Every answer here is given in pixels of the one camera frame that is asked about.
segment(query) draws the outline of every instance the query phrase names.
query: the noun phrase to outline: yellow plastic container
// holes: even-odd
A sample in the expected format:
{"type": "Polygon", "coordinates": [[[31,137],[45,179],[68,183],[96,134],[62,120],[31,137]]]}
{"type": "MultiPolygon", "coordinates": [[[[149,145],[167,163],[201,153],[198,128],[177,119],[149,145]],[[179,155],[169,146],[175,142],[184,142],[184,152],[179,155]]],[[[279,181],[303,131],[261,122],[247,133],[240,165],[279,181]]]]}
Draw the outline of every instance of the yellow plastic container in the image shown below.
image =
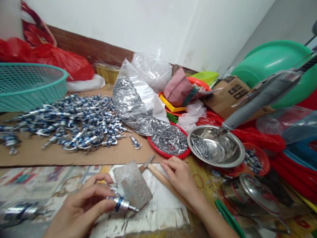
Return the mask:
{"type": "Polygon", "coordinates": [[[219,74],[211,71],[202,71],[197,74],[192,75],[191,77],[199,79],[209,86],[212,85],[218,79],[219,74]]]}
{"type": "Polygon", "coordinates": [[[160,99],[171,112],[185,111],[186,109],[186,107],[174,107],[172,104],[169,103],[169,101],[166,100],[164,94],[160,95],[160,99]]]}

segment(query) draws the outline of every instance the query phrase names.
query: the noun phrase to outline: metal bowl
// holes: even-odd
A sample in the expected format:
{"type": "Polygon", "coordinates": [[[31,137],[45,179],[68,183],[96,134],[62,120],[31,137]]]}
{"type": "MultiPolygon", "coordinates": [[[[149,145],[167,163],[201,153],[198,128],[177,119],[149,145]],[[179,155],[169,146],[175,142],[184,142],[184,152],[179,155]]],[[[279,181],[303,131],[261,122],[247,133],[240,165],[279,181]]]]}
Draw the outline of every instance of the metal bowl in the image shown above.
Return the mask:
{"type": "Polygon", "coordinates": [[[191,151],[200,160],[220,168],[233,168],[240,165],[245,157],[245,148],[242,142],[232,133],[216,137],[217,126],[204,125],[193,128],[187,136],[187,143],[191,151]],[[210,148],[213,158],[202,157],[193,147],[191,138],[200,136],[210,148]]]}

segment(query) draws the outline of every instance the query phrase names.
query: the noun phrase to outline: metal pot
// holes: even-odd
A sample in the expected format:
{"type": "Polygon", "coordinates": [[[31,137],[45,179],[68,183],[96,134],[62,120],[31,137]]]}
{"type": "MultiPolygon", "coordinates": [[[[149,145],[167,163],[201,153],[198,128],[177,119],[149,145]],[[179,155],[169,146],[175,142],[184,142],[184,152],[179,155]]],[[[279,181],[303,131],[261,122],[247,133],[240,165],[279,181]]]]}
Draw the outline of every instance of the metal pot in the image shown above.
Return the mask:
{"type": "Polygon", "coordinates": [[[280,217],[281,210],[277,199],[271,190],[249,174],[240,174],[239,177],[225,181],[222,191],[232,208],[242,216],[250,216],[260,226],[281,234],[290,234],[289,227],[280,217]],[[271,214],[286,227],[286,230],[276,229],[263,224],[258,216],[271,214]]]}

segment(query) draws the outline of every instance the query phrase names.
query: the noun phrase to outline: red plastic bag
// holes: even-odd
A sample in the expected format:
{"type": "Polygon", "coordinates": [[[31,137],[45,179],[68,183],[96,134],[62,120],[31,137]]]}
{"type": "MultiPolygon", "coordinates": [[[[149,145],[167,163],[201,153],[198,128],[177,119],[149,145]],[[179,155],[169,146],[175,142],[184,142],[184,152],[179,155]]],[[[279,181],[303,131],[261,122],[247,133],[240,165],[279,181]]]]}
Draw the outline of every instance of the red plastic bag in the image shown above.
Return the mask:
{"type": "Polygon", "coordinates": [[[67,78],[68,81],[90,80],[95,74],[93,67],[82,56],[51,44],[42,44],[32,49],[19,38],[10,38],[7,42],[0,39],[0,60],[53,65],[70,74],[71,78],[67,78]]]}
{"type": "MultiPolygon", "coordinates": [[[[223,121],[220,116],[207,110],[207,117],[199,118],[196,125],[214,125],[220,127],[223,121]]],[[[253,127],[244,127],[243,130],[235,129],[231,132],[242,142],[248,142],[273,152],[281,152],[286,148],[285,142],[280,135],[263,134],[253,127]]]]}

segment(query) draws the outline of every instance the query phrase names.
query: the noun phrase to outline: white plastic bag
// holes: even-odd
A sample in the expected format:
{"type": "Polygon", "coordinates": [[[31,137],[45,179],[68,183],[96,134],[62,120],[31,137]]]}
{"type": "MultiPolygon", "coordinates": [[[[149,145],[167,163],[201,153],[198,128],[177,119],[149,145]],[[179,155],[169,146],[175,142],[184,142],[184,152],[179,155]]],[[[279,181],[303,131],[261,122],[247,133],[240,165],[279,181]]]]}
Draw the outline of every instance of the white plastic bag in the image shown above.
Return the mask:
{"type": "Polygon", "coordinates": [[[172,78],[172,66],[159,58],[158,55],[148,55],[146,53],[134,53],[131,64],[142,74],[147,84],[157,94],[163,92],[165,86],[172,78]]]}
{"type": "Polygon", "coordinates": [[[186,111],[187,113],[182,114],[182,116],[178,118],[176,124],[188,133],[191,129],[196,127],[196,122],[198,122],[200,117],[206,117],[207,110],[204,107],[204,103],[197,99],[193,104],[186,106],[186,111]]]}
{"type": "Polygon", "coordinates": [[[91,80],[85,81],[67,81],[67,92],[84,92],[89,90],[101,89],[106,85],[105,79],[95,74],[91,80]]]}
{"type": "Polygon", "coordinates": [[[140,135],[152,135],[154,119],[169,124],[164,103],[127,59],[113,87],[113,101],[119,118],[140,135]]]}

